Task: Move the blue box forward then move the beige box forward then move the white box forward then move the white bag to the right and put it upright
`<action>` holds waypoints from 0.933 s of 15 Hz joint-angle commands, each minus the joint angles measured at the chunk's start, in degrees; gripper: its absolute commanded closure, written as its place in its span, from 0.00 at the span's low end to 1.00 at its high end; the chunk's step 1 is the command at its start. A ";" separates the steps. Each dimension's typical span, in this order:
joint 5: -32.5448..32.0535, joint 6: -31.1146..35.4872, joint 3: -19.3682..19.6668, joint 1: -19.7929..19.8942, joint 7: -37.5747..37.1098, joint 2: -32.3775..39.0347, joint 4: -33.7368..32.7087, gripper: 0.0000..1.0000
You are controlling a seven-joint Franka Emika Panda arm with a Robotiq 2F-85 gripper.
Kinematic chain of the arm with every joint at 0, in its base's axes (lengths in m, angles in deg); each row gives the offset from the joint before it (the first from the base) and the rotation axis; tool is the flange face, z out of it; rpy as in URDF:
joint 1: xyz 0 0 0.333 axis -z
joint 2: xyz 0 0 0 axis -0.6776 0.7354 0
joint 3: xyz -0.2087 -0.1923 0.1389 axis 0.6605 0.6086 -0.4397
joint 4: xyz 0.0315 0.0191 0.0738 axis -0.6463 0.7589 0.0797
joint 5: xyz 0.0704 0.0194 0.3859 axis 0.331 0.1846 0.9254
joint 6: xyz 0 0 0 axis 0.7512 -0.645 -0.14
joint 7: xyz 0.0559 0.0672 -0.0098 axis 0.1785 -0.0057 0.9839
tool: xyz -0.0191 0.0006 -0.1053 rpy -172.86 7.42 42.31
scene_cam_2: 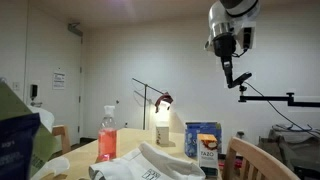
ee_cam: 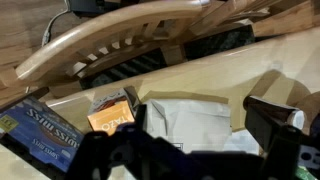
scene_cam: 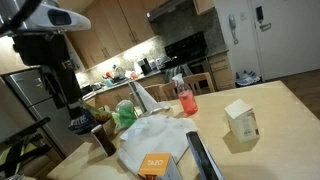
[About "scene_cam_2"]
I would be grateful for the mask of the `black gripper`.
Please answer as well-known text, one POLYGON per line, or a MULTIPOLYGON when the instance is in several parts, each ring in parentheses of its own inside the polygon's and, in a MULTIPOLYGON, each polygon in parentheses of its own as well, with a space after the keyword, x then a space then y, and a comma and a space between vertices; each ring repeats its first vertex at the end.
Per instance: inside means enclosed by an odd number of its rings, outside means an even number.
POLYGON ((215 37, 213 43, 215 55, 221 59, 227 85, 229 88, 233 88, 232 54, 236 50, 234 37, 230 33, 224 33, 215 37))

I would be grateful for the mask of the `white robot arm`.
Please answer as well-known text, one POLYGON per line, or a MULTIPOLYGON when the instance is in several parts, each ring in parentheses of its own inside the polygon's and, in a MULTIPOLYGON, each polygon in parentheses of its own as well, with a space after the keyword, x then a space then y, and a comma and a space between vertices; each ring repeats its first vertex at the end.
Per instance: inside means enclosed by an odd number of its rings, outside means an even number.
POLYGON ((246 72, 233 79, 232 58, 240 58, 253 47, 254 19, 259 12, 259 0, 217 0, 209 10, 209 37, 204 49, 220 58, 229 88, 252 76, 246 72))

